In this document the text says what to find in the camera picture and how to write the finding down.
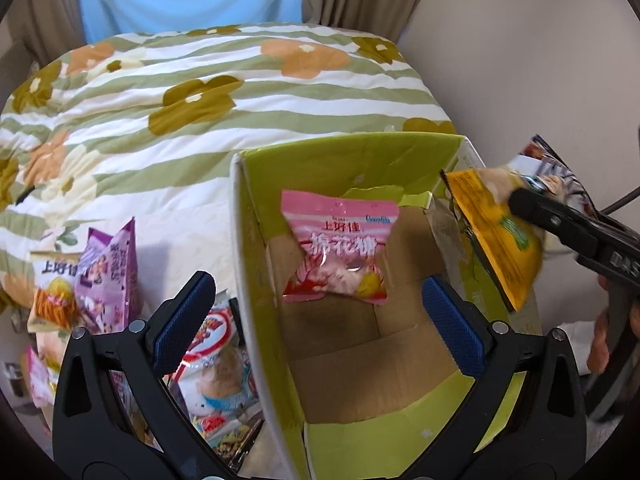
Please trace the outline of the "person's right hand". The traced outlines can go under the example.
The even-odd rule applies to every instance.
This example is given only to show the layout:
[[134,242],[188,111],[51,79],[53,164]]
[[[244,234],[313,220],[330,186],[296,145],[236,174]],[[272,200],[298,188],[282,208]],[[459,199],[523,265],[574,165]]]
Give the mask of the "person's right hand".
[[[629,321],[632,331],[636,337],[640,336],[640,313],[639,304],[635,302],[629,312]],[[604,309],[594,323],[593,340],[587,360],[588,370],[594,374],[602,374],[608,360],[610,359],[610,349],[606,343],[608,336],[608,309]]]

